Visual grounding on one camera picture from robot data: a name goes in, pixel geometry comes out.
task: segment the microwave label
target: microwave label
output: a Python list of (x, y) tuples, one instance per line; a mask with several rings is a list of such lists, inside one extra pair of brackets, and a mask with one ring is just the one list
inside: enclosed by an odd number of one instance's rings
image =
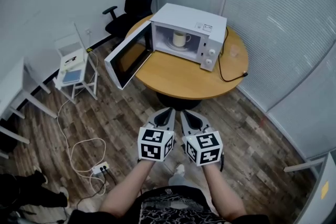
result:
[(202, 23), (196, 23), (195, 28), (197, 30), (203, 30), (203, 31), (207, 31), (207, 32), (212, 31), (212, 26), (211, 25), (206, 25), (206, 24), (202, 24)]
[(211, 32), (212, 31), (212, 26), (211, 25), (204, 25), (203, 30), (207, 31), (207, 32)]

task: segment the forearm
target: forearm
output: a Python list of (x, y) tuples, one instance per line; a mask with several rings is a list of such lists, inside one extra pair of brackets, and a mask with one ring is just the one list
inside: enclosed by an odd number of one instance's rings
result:
[(122, 217), (130, 209), (155, 162), (140, 161), (128, 176), (109, 192), (99, 211)]
[(230, 188), (216, 164), (204, 165), (202, 168), (219, 215), (227, 221), (246, 215), (242, 199)]

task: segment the yellow sticker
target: yellow sticker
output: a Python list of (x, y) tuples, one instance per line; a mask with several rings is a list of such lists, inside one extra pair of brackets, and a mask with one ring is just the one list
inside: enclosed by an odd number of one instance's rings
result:
[(329, 181), (327, 181), (325, 183), (325, 185), (322, 187), (321, 189), (321, 200), (324, 199), (324, 197), (326, 196), (326, 194), (328, 193), (328, 190), (329, 190)]

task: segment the microwave knob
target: microwave knob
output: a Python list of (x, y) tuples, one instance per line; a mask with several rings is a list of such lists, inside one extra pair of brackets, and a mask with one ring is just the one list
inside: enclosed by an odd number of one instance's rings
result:
[(208, 65), (208, 66), (211, 65), (212, 64), (212, 60), (211, 59), (206, 59), (205, 60), (205, 64)]
[(209, 50), (209, 55), (210, 55), (210, 56), (215, 55), (215, 54), (216, 54), (216, 51), (215, 51), (215, 50), (213, 50), (213, 49)]

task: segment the mug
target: mug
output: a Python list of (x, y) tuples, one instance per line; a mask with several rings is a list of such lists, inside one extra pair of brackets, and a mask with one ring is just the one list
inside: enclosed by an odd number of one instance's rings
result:
[(189, 42), (191, 39), (191, 35), (186, 34), (180, 31), (174, 31), (173, 35), (173, 44), (177, 47), (183, 47), (186, 42)]

